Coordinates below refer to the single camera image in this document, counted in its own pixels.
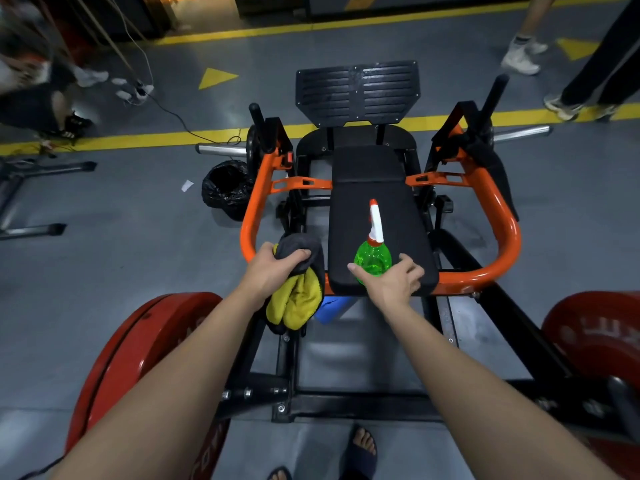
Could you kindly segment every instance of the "black trash bag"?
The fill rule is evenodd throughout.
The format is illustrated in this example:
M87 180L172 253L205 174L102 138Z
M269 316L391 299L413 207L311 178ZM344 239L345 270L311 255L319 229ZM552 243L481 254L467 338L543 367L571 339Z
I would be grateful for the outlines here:
M254 181L245 162L227 160L216 165L202 181L202 201L222 209L233 220L242 222Z

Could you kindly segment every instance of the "hack squat machine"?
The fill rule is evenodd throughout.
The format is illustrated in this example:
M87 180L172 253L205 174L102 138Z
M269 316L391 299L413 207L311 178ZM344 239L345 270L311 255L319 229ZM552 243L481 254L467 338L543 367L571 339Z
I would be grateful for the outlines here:
M456 104L433 137L425 168L420 167L411 133L396 125L420 97L414 61L298 71L296 105L317 129L300 140L295 152L280 119L263 118L258 104L250 106L254 124L245 148L200 144L197 150L247 158L255 177L240 232L247 260L255 254L255 238L269 195L284 197L276 217L285 233L306 231L308 208L330 208L326 295L365 295L346 265L369 231L367 203L375 197L388 247L392 252L402 250L426 270L417 292L425 319L452 346L458 346L447 297L475 299L531 373L532 379L508 383L580 435L620 475L640 478L636 396L640 387L640 294L571 296L554 307L540 329L496 284L515 263L521 246L509 181L493 149L495 141L510 137L494 134L491 121L507 81L504 75L496 79L481 109L473 101ZM345 127L350 121L370 124ZM518 135L546 131L548 128L530 128ZM331 180L310 176L311 161L318 159L332 161ZM448 162L458 162L463 171L441 171ZM274 180L274 171L285 171L286 178ZM475 192L498 241L493 263L482 266L442 227L444 214L453 211L453 202L436 193L435 186L446 185ZM324 193L310 192L318 190ZM452 268L443 269L441 256ZM220 300L210 292L169 294L137 309L108 341L84 384L67 451ZM247 329L216 418L194 462L192 479L211 477L229 419L260 406L272 406L274 422L292 422L298 417L441 421L423 392L300 388L298 350L306 326L279 337L275 374L252 372L265 325L255 315Z

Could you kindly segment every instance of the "hand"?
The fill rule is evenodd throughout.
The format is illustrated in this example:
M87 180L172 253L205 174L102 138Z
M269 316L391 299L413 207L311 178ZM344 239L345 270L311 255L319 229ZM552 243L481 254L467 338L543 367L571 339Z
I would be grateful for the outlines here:
M248 299L255 301L258 311L264 300L284 284L293 268L309 256L311 251L299 249L283 259L276 259L273 244L265 242L246 267L238 288L243 290Z
M419 280L424 275L424 269L406 254L400 254L400 262L380 276L373 276L354 263L347 267L366 286L369 297L385 316L409 305L409 298L420 288Z

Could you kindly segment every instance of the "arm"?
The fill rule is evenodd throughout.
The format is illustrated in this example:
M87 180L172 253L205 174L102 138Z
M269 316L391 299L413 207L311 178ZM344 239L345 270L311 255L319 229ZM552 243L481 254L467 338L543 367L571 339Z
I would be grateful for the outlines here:
M52 479L188 478L249 320L309 256L298 250L276 260L265 243L238 288L80 440Z
M382 276L350 264L402 344L479 480L618 477L560 423L453 347L409 306L424 270L412 259Z

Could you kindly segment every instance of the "green spray bottle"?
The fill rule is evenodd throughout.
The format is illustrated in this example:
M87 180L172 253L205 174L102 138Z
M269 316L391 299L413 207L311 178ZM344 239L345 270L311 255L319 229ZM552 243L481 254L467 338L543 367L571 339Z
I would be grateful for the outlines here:
M369 218L371 220L369 238L360 245L353 262L361 266L367 273L379 276L388 270L392 263L391 253L382 234L380 208L375 199L369 201Z

